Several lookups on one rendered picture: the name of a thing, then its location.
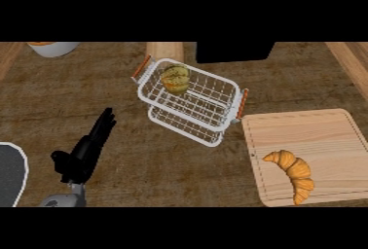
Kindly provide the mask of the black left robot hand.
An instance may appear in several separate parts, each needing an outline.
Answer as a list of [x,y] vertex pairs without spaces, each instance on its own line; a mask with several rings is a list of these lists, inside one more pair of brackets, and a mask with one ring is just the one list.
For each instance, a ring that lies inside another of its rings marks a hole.
[[90,133],[81,137],[72,151],[69,153],[63,151],[51,153],[54,171],[62,175],[62,183],[84,184],[87,182],[115,123],[112,109],[106,108]]

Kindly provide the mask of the pale wooden cutting board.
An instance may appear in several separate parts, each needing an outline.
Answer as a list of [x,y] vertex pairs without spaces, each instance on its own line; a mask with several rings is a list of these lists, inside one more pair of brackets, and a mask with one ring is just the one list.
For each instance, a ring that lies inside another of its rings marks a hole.
[[286,150],[310,166],[314,189],[307,204],[368,199],[368,141],[342,109],[246,115],[241,119],[260,200],[292,204],[292,186],[263,157]]

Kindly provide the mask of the dark grey white-rimmed plate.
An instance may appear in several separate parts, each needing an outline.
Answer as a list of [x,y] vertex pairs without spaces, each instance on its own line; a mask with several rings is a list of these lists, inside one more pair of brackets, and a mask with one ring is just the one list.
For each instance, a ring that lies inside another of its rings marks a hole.
[[0,142],[0,207],[16,207],[28,176],[26,154],[10,142]]

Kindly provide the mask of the white pot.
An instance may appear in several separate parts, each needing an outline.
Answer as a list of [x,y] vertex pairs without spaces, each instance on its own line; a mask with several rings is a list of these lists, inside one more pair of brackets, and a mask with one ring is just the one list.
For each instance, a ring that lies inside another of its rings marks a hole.
[[42,57],[57,57],[69,53],[78,46],[78,42],[28,42],[28,46]]

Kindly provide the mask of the pale wooden block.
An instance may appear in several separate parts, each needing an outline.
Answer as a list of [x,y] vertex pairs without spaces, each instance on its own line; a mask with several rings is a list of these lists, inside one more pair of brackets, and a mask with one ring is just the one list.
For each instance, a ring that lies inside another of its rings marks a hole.
[[155,59],[170,58],[178,62],[184,61],[184,44],[181,42],[147,42],[146,53]]

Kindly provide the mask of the black box appliance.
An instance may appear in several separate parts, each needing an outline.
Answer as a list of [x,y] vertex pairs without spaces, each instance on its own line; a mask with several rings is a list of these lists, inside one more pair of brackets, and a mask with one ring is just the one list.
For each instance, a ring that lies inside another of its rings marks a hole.
[[195,60],[198,63],[263,60],[267,58],[273,46],[273,42],[198,42]]

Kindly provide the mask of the orange croissant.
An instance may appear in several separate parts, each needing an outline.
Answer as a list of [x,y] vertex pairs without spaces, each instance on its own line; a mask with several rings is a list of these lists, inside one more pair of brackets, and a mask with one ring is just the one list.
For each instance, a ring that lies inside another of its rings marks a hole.
[[300,205],[307,200],[314,189],[314,182],[310,178],[311,170],[304,159],[298,158],[288,150],[273,151],[263,161],[272,162],[289,178],[292,187],[292,204]]

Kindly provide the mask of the pale wooden plank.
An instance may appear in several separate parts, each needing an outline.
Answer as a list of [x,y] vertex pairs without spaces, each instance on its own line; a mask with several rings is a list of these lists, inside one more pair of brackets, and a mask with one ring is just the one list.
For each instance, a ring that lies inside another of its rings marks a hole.
[[326,47],[368,100],[368,42],[326,42]]

